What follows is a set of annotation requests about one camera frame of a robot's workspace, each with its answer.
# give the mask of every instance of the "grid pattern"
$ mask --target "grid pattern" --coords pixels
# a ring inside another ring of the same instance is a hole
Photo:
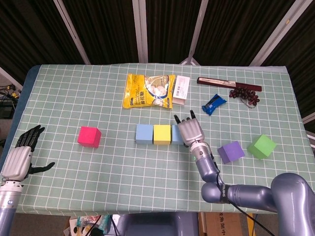
[[[190,77],[185,106],[123,109],[127,73]],[[198,85],[198,76],[262,85],[260,103],[248,109],[228,97],[229,89]],[[201,106],[216,93],[227,103],[208,116]],[[173,115],[185,118],[190,109],[200,121],[225,183],[270,186],[276,175],[294,172],[315,189],[314,156],[288,73],[170,64],[43,65],[12,147],[22,133],[41,124],[46,129],[32,163],[56,164],[24,181],[18,211],[60,215],[235,211],[231,205],[202,200],[203,182],[188,148],[135,142],[137,124],[175,124]],[[77,143],[81,126],[100,129],[99,148]],[[247,152],[260,134],[277,143],[265,160]],[[246,156],[223,165],[217,149],[235,140]]]

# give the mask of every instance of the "yellow cube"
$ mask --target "yellow cube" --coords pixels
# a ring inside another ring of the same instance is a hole
[[[155,145],[171,144],[171,126],[169,124],[154,125],[153,128],[153,143]]]

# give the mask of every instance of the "grapes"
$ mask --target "grapes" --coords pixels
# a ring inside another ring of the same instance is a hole
[[[260,99],[258,99],[258,95],[256,95],[255,91],[250,91],[245,88],[237,87],[230,91],[229,97],[240,97],[243,100],[248,100],[249,105],[253,105],[254,107],[257,105],[258,102],[260,102]]]

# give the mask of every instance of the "red cube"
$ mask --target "red cube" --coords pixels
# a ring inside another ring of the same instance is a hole
[[[78,143],[85,147],[98,148],[101,135],[95,127],[81,126]]]

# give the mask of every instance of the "green cube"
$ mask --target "green cube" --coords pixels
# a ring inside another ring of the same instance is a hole
[[[276,143],[269,139],[266,135],[262,134],[247,148],[247,150],[258,159],[264,159],[272,153],[275,147]]]

